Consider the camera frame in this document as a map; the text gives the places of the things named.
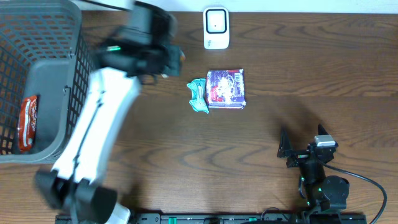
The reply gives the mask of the teal wrapper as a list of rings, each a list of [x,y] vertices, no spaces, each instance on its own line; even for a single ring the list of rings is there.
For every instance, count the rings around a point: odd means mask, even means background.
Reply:
[[[197,78],[187,84],[191,90],[192,98],[189,101],[192,109],[196,112],[209,113],[208,105],[205,101],[206,79]]]

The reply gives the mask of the purple snack packet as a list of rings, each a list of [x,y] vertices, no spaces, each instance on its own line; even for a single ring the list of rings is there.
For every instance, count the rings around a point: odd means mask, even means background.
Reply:
[[[209,70],[206,102],[209,108],[243,109],[246,106],[244,69]]]

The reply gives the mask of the red snack bar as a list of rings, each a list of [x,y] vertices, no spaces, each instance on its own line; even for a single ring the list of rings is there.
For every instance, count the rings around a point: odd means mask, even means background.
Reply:
[[[18,148],[22,152],[30,151],[34,145],[37,127],[37,102],[37,95],[22,100],[17,125]]]

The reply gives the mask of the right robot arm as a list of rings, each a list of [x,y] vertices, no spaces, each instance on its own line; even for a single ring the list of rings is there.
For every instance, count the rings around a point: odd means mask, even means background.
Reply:
[[[339,176],[327,176],[324,168],[334,159],[338,143],[319,124],[318,134],[306,149],[295,150],[287,131],[280,132],[278,158],[286,158],[288,168],[300,169],[299,189],[305,190],[313,213],[339,212],[346,209],[346,199],[349,195],[349,182]]]

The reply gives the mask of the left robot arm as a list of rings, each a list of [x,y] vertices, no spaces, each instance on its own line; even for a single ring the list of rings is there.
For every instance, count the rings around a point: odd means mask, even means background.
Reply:
[[[115,190],[102,186],[123,121],[139,96],[145,76],[178,75],[183,53],[172,44],[177,20],[169,12],[136,1],[127,24],[94,51],[97,69],[72,136],[51,170],[35,184],[48,205],[73,223],[127,223],[131,212]]]

